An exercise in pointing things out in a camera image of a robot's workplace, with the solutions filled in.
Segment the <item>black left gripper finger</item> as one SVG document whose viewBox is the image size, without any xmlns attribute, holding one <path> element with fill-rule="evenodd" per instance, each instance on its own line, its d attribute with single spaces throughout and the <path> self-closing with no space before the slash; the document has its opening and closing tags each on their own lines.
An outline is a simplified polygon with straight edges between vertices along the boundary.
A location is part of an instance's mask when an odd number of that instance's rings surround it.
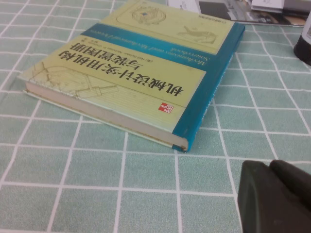
<svg viewBox="0 0 311 233">
<path fill-rule="evenodd" d="M 238 206 L 244 233 L 309 233 L 311 176 L 283 160 L 244 161 Z"/>
</svg>

